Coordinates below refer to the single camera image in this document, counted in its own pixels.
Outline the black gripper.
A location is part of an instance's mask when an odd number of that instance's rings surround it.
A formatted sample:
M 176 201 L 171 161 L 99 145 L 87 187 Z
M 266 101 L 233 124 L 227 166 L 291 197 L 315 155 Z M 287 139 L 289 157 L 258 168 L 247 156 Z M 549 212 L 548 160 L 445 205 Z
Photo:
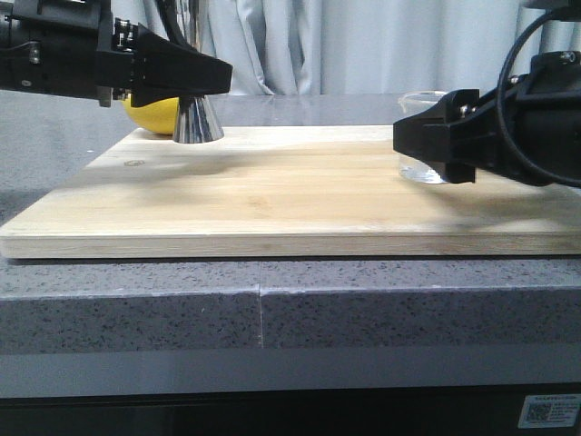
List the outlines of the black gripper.
M 109 1 L 3 1 L 1 88 L 132 106 L 225 94 L 232 66 L 113 16 Z
M 530 70 L 497 90 L 447 92 L 425 112 L 393 124 L 393 150 L 433 168 L 446 183 L 473 183 L 476 168 L 520 183 L 580 185 L 580 53 L 532 58 Z M 451 125 L 471 112 L 471 166 L 453 157 Z

